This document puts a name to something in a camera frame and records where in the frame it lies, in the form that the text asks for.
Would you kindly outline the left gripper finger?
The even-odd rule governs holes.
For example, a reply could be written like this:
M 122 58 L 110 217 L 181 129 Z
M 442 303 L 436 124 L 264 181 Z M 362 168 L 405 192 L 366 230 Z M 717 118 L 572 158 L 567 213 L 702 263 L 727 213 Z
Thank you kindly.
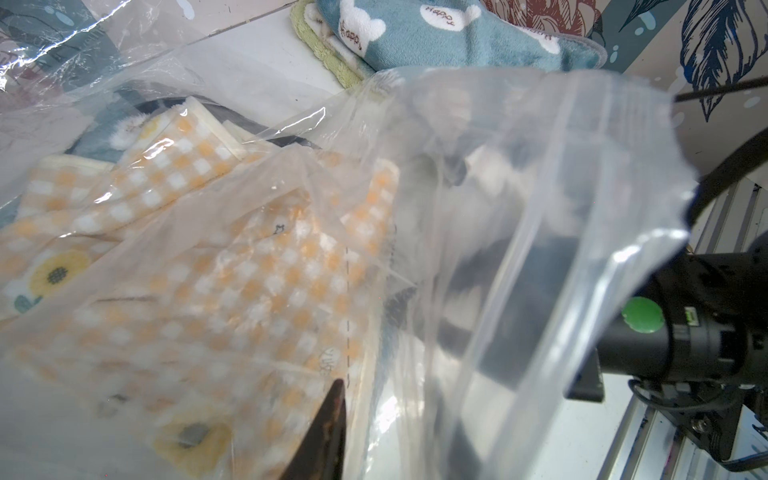
M 333 381 L 295 455 L 280 480 L 340 480 L 347 431 L 346 388 Z

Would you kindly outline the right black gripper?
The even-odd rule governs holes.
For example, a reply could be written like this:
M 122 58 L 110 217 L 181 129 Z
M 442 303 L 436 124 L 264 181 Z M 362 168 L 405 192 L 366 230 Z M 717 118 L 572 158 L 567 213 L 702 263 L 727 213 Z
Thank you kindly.
M 396 199 L 399 258 L 412 279 L 387 312 L 414 347 L 406 372 L 404 479 L 522 479 L 589 338 L 568 312 L 595 244 L 603 159 L 478 149 L 421 154 Z

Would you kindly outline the clear plastic vacuum bag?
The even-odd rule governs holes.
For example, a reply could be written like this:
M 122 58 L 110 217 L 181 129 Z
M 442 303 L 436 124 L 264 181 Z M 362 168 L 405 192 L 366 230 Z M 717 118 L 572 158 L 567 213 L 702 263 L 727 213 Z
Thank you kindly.
M 327 97 L 254 45 L 2 3 L 2 477 L 525 477 L 687 239 L 670 96 L 415 66 Z

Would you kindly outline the green fleece blanket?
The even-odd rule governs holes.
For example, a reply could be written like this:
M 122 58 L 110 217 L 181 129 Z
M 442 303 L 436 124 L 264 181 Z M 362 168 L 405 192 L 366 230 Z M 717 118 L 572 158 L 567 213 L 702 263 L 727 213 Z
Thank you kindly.
M 314 1 L 297 1 L 289 18 L 297 37 L 343 88 L 358 85 L 374 74 L 370 66 L 335 36 Z

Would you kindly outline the teal bear print blanket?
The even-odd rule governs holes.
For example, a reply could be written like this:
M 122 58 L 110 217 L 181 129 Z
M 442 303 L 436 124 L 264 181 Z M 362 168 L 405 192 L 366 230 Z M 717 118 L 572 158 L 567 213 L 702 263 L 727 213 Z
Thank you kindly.
M 406 66 L 597 69 L 591 40 L 514 26 L 479 1 L 316 1 L 325 29 L 378 72 Z

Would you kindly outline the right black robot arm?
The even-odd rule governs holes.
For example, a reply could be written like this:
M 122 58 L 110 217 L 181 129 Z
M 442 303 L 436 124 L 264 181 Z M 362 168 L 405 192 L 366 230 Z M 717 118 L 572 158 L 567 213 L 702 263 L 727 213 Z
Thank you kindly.
M 767 232 L 748 250 L 680 251 L 650 275 L 595 350 L 565 398 L 601 402 L 602 373 L 630 375 L 634 400 L 736 473 L 767 471 L 767 450 L 739 457 L 742 410 L 767 432 Z

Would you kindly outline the orange checkered blanket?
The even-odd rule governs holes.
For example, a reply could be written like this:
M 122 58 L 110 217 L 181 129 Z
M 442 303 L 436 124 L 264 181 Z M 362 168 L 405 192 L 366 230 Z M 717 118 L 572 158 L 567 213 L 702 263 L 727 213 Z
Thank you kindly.
M 1 230 L 5 479 L 276 479 L 326 396 L 364 462 L 398 166 L 201 101 L 42 159 Z

